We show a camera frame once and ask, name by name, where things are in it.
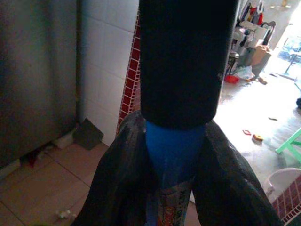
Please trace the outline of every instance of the tiled floor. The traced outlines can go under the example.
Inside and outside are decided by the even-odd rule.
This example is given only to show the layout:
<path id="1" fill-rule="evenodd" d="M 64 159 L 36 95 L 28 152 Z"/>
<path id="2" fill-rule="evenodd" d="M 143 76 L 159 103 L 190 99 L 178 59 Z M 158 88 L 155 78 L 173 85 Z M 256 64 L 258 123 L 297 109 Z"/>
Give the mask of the tiled floor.
<path id="1" fill-rule="evenodd" d="M 71 219 L 61 220 L 55 212 L 80 212 L 107 148 L 100 144 L 87 151 L 73 144 L 50 150 L 34 168 L 24 161 L 21 168 L 0 181 L 0 226 L 69 225 Z M 199 225 L 195 205 L 190 203 L 185 226 Z"/>
<path id="2" fill-rule="evenodd" d="M 271 75 L 266 75 L 266 80 L 267 85 L 225 82 L 214 118 L 248 160 L 261 184 L 276 170 L 300 167 L 288 150 L 282 154 L 275 150 L 301 127 L 301 110 L 296 104 L 301 93 L 292 80 Z M 263 136 L 263 143 L 255 144 L 243 129 Z"/>
<path id="3" fill-rule="evenodd" d="M 270 76 L 268 82 L 266 86 L 258 82 L 249 86 L 243 82 L 225 83 L 215 117 L 261 183 L 277 169 L 300 166 L 288 151 L 281 155 L 275 153 L 275 149 L 301 127 L 301 112 L 295 104 L 300 91 L 284 78 Z M 243 134 L 243 129 L 264 136 L 262 145 L 254 144 L 250 136 Z M 0 181 L 0 226 L 38 222 L 55 226 L 70 224 L 70 220 L 58 219 L 55 212 L 79 213 L 106 150 L 103 144 L 91 151 L 71 145 L 63 150 L 50 150 L 34 168 L 23 162 L 21 168 Z M 200 225 L 192 203 L 185 225 Z"/>

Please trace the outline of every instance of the clutter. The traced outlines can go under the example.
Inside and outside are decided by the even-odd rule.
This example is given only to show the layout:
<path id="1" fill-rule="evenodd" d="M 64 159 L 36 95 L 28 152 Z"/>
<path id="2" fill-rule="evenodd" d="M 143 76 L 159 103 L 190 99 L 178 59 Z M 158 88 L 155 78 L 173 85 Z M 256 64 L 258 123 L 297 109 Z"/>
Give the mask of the clutter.
<path id="1" fill-rule="evenodd" d="M 91 150 L 101 143 L 103 133 L 89 119 L 85 119 L 73 133 L 73 139 L 75 144 Z"/>
<path id="2" fill-rule="evenodd" d="M 248 135 L 248 136 L 252 135 L 251 132 L 248 131 L 248 130 L 246 130 L 246 129 L 243 130 L 243 133 L 246 134 L 246 135 Z"/>
<path id="3" fill-rule="evenodd" d="M 225 76 L 224 80 L 228 83 L 236 84 L 239 81 L 239 78 L 232 75 L 227 75 Z"/>
<path id="4" fill-rule="evenodd" d="M 263 137 L 257 134 L 254 134 L 252 137 L 253 141 L 258 141 L 258 142 L 262 142 L 263 141 Z"/>
<path id="5" fill-rule="evenodd" d="M 252 66 L 238 67 L 237 69 L 235 69 L 233 76 L 238 77 L 240 79 L 244 79 L 244 80 L 252 79 L 253 78 Z"/>
<path id="6" fill-rule="evenodd" d="M 251 66 L 252 72 L 257 78 L 271 57 L 272 50 L 268 46 L 263 45 L 259 45 L 255 49 L 256 51 L 252 57 Z"/>
<path id="7" fill-rule="evenodd" d="M 237 52 L 231 51 L 229 54 L 228 60 L 228 68 L 226 70 L 226 75 L 231 74 L 233 68 L 236 68 L 236 62 L 239 58 L 239 54 Z"/>

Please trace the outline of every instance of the black pole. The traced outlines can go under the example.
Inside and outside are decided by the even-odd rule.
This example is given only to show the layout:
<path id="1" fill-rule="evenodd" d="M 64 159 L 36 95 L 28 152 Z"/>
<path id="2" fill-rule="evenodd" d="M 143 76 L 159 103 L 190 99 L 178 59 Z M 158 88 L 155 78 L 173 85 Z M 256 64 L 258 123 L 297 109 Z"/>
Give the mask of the black pole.
<path id="1" fill-rule="evenodd" d="M 146 120 L 191 129 L 216 111 L 238 0 L 140 0 L 141 108 Z"/>

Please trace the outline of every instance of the red mosaic tile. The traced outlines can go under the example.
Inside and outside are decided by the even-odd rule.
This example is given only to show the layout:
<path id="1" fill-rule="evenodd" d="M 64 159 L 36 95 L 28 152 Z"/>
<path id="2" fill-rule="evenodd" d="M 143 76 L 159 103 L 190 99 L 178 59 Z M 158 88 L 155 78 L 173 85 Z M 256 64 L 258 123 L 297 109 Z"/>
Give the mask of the red mosaic tile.
<path id="1" fill-rule="evenodd" d="M 297 184 L 300 184 L 300 183 L 301 183 L 301 176 L 299 176 L 299 177 L 296 179 L 296 183 L 297 183 Z"/>
<path id="2" fill-rule="evenodd" d="M 301 184 L 297 184 L 298 192 L 301 194 Z"/>
<path id="3" fill-rule="evenodd" d="M 286 191 L 284 192 L 284 198 L 286 199 L 287 197 L 290 197 L 290 191 L 288 189 L 286 189 Z"/>
<path id="4" fill-rule="evenodd" d="M 135 79 L 135 77 L 136 77 L 136 72 L 135 71 L 133 71 L 133 70 L 131 70 L 131 69 L 129 69 L 128 70 L 128 73 L 127 73 L 127 76 L 128 76 L 128 78 L 131 78 L 131 79 Z"/>
<path id="5" fill-rule="evenodd" d="M 284 209 L 284 202 L 279 203 L 279 211 L 285 210 Z"/>
<path id="6" fill-rule="evenodd" d="M 274 209 L 276 209 L 276 208 L 278 207 L 278 202 L 277 202 L 277 200 L 274 201 L 274 202 L 272 203 L 272 206 L 274 207 Z"/>
<path id="7" fill-rule="evenodd" d="M 128 113 L 128 106 L 127 106 L 126 104 L 123 104 L 121 109 L 122 109 L 124 112 Z"/>
<path id="8" fill-rule="evenodd" d="M 139 12 L 137 14 L 135 35 L 132 40 L 131 56 L 127 67 L 127 76 L 124 86 L 124 96 L 120 105 L 119 122 L 117 125 L 117 133 L 120 129 L 122 119 L 133 111 L 134 104 L 134 81 L 138 81 L 140 76 L 140 27 L 139 27 Z"/>
<path id="9" fill-rule="evenodd" d="M 286 198 L 284 199 L 284 203 L 285 203 L 285 205 L 291 203 L 291 197 L 290 197 L 290 196 L 286 197 Z"/>
<path id="10" fill-rule="evenodd" d="M 124 94 L 127 95 L 128 97 L 131 97 L 132 96 L 132 92 L 133 90 L 126 87 L 125 91 L 124 91 Z"/>
<path id="11" fill-rule="evenodd" d="M 138 61 L 136 60 L 131 60 L 130 61 L 130 68 L 133 69 L 134 71 L 137 70 L 137 67 L 138 67 Z"/>
<path id="12" fill-rule="evenodd" d="M 284 211 L 280 211 L 279 212 L 279 218 L 282 219 L 285 217 L 285 212 Z"/>
<path id="13" fill-rule="evenodd" d="M 124 96 L 123 97 L 123 102 L 126 103 L 127 105 L 129 105 L 130 102 L 131 102 L 131 98 Z"/>
<path id="14" fill-rule="evenodd" d="M 135 40 L 134 40 L 134 48 L 140 49 L 140 39 L 135 38 Z"/>
<path id="15" fill-rule="evenodd" d="M 279 196 L 279 198 L 278 198 L 278 202 L 281 203 L 281 202 L 283 202 L 283 200 L 284 200 L 283 194 L 281 194 L 281 195 Z"/>
<path id="16" fill-rule="evenodd" d="M 125 112 L 120 113 L 120 118 L 121 119 L 124 119 L 126 116 L 127 116 L 127 113 L 125 113 Z"/>
<path id="17" fill-rule="evenodd" d="M 140 27 L 137 27 L 135 37 L 140 38 Z"/>
<path id="18" fill-rule="evenodd" d="M 297 190 L 297 186 L 296 186 L 296 181 L 292 182 L 292 184 L 290 185 L 290 191 L 294 191 Z"/>
<path id="19" fill-rule="evenodd" d="M 292 210 L 293 210 L 292 204 L 288 203 L 288 204 L 285 206 L 285 210 L 286 210 L 287 213 L 290 212 L 290 211 L 292 211 Z"/>
<path id="20" fill-rule="evenodd" d="M 292 200 L 292 203 L 293 203 L 293 207 L 296 208 L 299 204 L 300 204 L 300 200 L 299 200 L 299 197 L 295 197 L 293 200 Z"/>
<path id="21" fill-rule="evenodd" d="M 129 87 L 129 88 L 132 89 L 133 86 L 134 86 L 134 81 L 131 80 L 131 79 L 127 79 L 127 81 L 126 81 L 126 87 Z"/>
<path id="22" fill-rule="evenodd" d="M 295 198 L 295 197 L 298 197 L 297 189 L 291 190 L 291 197 L 292 197 L 292 199 Z"/>
<path id="23" fill-rule="evenodd" d="M 135 59 L 135 60 L 139 60 L 139 58 L 140 58 L 140 51 L 136 50 L 136 49 L 133 49 L 132 58 Z"/>

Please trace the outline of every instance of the floor debris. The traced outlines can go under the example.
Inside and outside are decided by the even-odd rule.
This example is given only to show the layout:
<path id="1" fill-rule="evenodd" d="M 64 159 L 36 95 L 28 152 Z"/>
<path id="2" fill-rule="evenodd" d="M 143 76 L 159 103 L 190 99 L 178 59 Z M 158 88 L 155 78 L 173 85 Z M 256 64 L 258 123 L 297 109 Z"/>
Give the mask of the floor debris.
<path id="1" fill-rule="evenodd" d="M 278 119 L 276 119 L 276 118 L 271 118 L 271 117 L 269 117 L 269 119 L 270 119 L 270 120 L 273 120 L 273 121 L 278 121 Z"/>
<path id="2" fill-rule="evenodd" d="M 60 219 L 66 219 L 66 218 L 69 218 L 70 215 L 71 215 L 71 211 L 70 210 L 64 210 L 64 211 L 57 211 L 55 212 L 57 214 L 57 216 L 60 218 Z"/>
<path id="3" fill-rule="evenodd" d="M 246 135 L 248 135 L 248 136 L 252 135 L 251 132 L 248 131 L 248 130 L 246 130 L 246 129 L 243 130 L 243 133 L 246 134 Z"/>

